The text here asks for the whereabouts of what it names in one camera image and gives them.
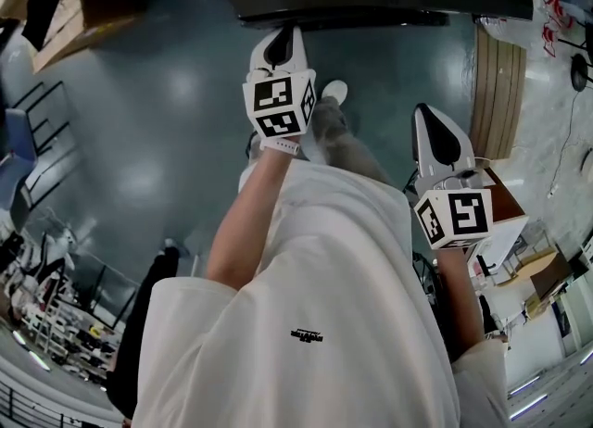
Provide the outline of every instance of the railing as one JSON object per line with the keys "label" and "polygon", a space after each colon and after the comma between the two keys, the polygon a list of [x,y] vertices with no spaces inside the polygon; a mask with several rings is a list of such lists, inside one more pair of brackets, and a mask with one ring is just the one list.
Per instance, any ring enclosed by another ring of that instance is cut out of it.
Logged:
{"label": "railing", "polygon": [[38,402],[15,392],[0,382],[0,413],[26,428],[81,428],[92,427],[63,413],[40,405]]}

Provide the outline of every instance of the black and white qr pattern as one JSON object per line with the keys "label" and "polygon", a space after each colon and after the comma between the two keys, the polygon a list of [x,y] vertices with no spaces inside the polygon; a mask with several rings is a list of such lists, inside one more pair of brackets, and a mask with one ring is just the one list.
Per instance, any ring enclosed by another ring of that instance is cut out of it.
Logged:
{"label": "black and white qr pattern", "polygon": [[290,77],[256,83],[253,96],[254,111],[292,105],[293,92]]}
{"label": "black and white qr pattern", "polygon": [[418,209],[418,217],[431,244],[438,242],[445,236],[445,232],[436,218],[435,210],[428,199]]}
{"label": "black and white qr pattern", "polygon": [[282,135],[285,133],[300,132],[297,116],[295,112],[288,110],[286,112],[268,115],[267,117],[256,117],[264,135],[268,138]]}
{"label": "black and white qr pattern", "polygon": [[466,246],[471,246],[476,242],[479,242],[482,239],[463,239],[463,240],[453,240],[448,244],[444,244],[441,248],[462,248]]}
{"label": "black and white qr pattern", "polygon": [[303,111],[303,115],[305,116],[305,123],[307,124],[309,124],[309,118],[314,107],[315,94],[313,93],[313,86],[311,85],[311,81],[308,81],[307,87],[305,88],[305,94],[303,95],[303,100],[300,103],[300,108]]}
{"label": "black and white qr pattern", "polygon": [[486,210],[480,193],[448,195],[448,204],[455,235],[488,231]]}

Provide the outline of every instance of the shirt sleeve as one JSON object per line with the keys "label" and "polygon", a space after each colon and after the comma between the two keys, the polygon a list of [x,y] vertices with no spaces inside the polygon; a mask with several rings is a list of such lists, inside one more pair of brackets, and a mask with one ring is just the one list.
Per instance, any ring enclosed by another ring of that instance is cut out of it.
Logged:
{"label": "shirt sleeve", "polygon": [[140,352],[139,403],[150,403],[155,387],[179,372],[180,364],[191,363],[236,294],[224,284],[191,277],[168,278],[154,286]]}
{"label": "shirt sleeve", "polygon": [[460,399],[461,426],[507,426],[507,384],[504,346],[484,341],[452,364]]}

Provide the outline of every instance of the white t-shirt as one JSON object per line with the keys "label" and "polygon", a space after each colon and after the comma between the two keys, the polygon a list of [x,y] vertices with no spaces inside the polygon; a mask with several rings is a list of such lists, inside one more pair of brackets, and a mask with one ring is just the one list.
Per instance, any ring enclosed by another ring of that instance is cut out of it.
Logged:
{"label": "white t-shirt", "polygon": [[133,426],[504,425],[502,345],[451,369],[410,254],[400,191],[294,161],[251,283],[155,286]]}

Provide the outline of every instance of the white watch strap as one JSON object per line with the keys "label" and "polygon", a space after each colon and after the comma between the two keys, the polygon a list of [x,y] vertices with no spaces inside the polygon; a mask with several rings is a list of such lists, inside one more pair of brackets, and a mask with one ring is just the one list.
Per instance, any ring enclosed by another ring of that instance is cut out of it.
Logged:
{"label": "white watch strap", "polygon": [[300,145],[284,138],[264,138],[259,144],[259,149],[273,148],[275,150],[284,151],[289,155],[296,156]]}

